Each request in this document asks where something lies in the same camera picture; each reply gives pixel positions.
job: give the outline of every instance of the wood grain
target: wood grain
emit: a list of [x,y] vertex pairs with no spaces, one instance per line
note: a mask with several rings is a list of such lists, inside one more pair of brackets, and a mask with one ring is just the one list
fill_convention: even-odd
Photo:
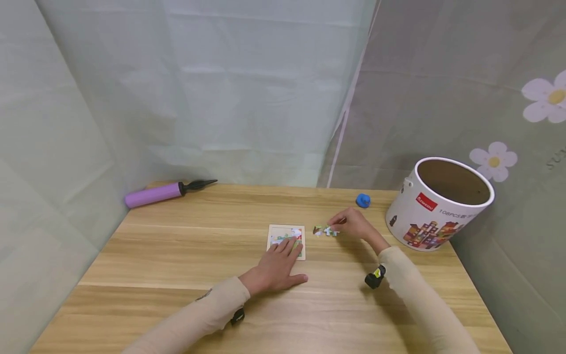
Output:
[[450,244],[410,250],[385,226],[396,191],[215,185],[184,198],[131,210],[32,353],[119,353],[151,326],[215,283],[257,264],[270,224],[305,225],[309,281],[254,298],[237,327],[203,338],[191,353],[426,353],[426,338],[384,283],[372,291],[371,249],[308,230],[369,194],[363,210],[398,245],[470,331],[482,353],[509,347]]

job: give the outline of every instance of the beige sleeve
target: beige sleeve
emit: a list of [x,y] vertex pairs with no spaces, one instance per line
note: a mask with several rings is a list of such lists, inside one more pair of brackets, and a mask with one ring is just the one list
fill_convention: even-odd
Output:
[[207,295],[159,323],[123,354],[180,354],[207,334],[221,330],[250,299],[237,277],[215,285]]
[[454,312],[398,247],[383,250],[379,259],[385,267],[389,286],[403,300],[411,316],[429,338],[435,353],[479,353],[474,340]]

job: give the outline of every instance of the flower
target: flower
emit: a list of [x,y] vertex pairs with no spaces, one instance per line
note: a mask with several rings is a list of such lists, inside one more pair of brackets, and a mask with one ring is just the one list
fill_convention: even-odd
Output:
[[478,172],[488,180],[493,177],[495,182],[503,182],[509,177],[508,167],[517,163],[517,154],[507,151],[507,145],[502,142],[491,143],[487,151],[473,149],[470,160],[481,165]]
[[551,123],[566,121],[566,70],[554,79],[554,85],[544,79],[534,79],[521,90],[531,101],[523,111],[529,122],[540,122],[548,117]]

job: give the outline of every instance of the purple balloon pump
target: purple balloon pump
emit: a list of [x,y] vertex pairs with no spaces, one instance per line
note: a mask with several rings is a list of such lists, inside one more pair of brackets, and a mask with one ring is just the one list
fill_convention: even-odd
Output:
[[218,180],[197,180],[184,185],[183,182],[172,183],[170,185],[157,188],[144,189],[128,194],[124,201],[129,208],[135,208],[142,205],[164,201],[166,199],[181,197],[190,190],[199,190],[205,186],[217,182]]

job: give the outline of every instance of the person's right hand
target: person's right hand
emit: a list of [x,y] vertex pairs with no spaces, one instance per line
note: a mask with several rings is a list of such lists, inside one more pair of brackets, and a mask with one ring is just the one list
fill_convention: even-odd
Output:
[[359,210],[352,207],[342,210],[328,221],[334,231],[344,232],[350,236],[366,240],[373,235],[380,235]]
[[362,213],[352,207],[336,214],[328,221],[328,225],[334,231],[344,232],[350,237],[361,238],[366,241],[377,255],[384,249],[391,247]]

